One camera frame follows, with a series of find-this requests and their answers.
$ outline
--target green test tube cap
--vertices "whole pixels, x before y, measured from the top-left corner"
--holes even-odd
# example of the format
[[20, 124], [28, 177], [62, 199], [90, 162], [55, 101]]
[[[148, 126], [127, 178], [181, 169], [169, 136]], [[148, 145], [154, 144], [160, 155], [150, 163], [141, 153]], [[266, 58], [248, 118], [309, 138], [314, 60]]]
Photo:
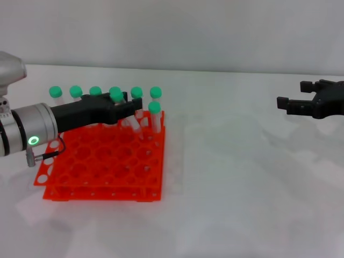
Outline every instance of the green test tube cap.
[[115, 94], [116, 92], [122, 92], [120, 87], [111, 87], [109, 90], [110, 94]]
[[132, 88], [130, 93], [132, 98], [142, 98], [144, 96], [144, 93], [140, 87]]
[[123, 95], [123, 92], [116, 91], [116, 92], [110, 93], [110, 98], [112, 99], [113, 102], [118, 103], [124, 99], [124, 95]]
[[52, 98], [59, 98], [62, 96], [62, 90], [59, 86], [52, 86], [49, 89], [49, 94]]
[[152, 114], [158, 114], [161, 111], [159, 102], [156, 102], [156, 101], [150, 102], [150, 104], [148, 105], [148, 110]]
[[78, 85], [70, 87], [69, 93], [72, 98], [80, 98], [82, 96], [82, 89]]
[[94, 96], [100, 95], [100, 94], [102, 94], [102, 89], [101, 89], [100, 87], [98, 87], [98, 86], [93, 86], [93, 87], [90, 89], [90, 94], [91, 94], [91, 95], [94, 95]]
[[159, 87], [152, 87], [149, 93], [152, 98], [160, 98], [162, 95], [161, 89]]

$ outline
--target green led light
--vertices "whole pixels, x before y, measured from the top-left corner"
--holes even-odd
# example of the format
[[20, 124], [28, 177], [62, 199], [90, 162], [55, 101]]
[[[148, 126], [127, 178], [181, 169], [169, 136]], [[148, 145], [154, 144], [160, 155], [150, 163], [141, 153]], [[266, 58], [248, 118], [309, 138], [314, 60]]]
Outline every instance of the green led light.
[[39, 138], [37, 136], [30, 137], [28, 140], [28, 144], [36, 145], [39, 142]]

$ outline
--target white tabletop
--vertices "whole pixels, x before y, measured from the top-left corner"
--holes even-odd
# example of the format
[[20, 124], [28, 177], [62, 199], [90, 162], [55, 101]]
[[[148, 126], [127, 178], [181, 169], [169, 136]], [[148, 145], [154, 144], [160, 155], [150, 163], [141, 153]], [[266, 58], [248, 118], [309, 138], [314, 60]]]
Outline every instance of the white tabletop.
[[[3, 258], [344, 257], [344, 117], [287, 116], [276, 97], [334, 76], [27, 66], [18, 108], [48, 88], [163, 90], [163, 199], [51, 202], [24, 153], [0, 159]], [[37, 147], [36, 153], [44, 150]]]

